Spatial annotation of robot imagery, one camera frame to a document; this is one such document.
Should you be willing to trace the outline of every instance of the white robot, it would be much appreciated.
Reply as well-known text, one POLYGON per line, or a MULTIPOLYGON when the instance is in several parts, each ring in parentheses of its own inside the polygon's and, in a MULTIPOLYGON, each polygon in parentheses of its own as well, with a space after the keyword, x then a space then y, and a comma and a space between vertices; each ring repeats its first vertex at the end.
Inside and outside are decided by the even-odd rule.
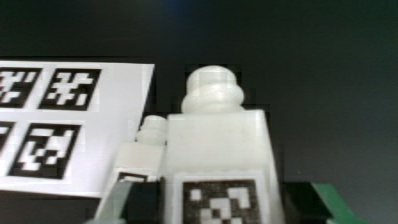
POLYGON ((187 90, 183 114, 167 120, 149 116, 137 142, 121 147, 89 223, 124 223, 132 186, 162 177, 160 223, 284 224, 265 113, 242 108, 243 92, 224 67, 194 71, 187 90))

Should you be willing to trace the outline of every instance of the white paper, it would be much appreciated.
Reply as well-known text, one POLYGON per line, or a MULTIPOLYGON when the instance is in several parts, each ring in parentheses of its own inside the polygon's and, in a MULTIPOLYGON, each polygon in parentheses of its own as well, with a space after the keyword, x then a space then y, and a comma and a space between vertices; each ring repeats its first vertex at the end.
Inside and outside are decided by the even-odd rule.
POLYGON ((135 138, 151 74, 146 64, 0 61, 0 190, 101 197, 117 148, 135 138), (21 108, 7 108, 28 86, 21 108), (60 161, 64 172, 50 169, 60 161))

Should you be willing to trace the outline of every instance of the green surface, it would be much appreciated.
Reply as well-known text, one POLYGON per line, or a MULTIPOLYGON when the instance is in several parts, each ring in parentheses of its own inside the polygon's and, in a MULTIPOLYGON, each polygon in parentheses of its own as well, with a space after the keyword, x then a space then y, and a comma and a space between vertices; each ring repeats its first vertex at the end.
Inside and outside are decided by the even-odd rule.
POLYGON ((329 224, 368 224, 368 222, 355 217, 332 185, 313 183, 313 187, 332 213, 329 224))

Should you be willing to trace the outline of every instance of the paper sheet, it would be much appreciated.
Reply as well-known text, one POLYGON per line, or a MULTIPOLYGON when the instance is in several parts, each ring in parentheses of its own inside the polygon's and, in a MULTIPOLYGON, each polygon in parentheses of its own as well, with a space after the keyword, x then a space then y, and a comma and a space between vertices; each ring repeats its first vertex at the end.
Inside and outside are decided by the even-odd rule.
POLYGON ((0 190, 101 197, 153 65, 0 61, 0 190))

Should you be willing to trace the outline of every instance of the printed marker sheet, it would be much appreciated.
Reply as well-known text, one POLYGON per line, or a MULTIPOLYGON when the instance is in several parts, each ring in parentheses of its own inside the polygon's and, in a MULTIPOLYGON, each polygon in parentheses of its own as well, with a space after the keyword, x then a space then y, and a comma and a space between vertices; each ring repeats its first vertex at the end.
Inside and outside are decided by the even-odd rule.
POLYGON ((101 197, 153 65, 0 61, 0 190, 101 197))

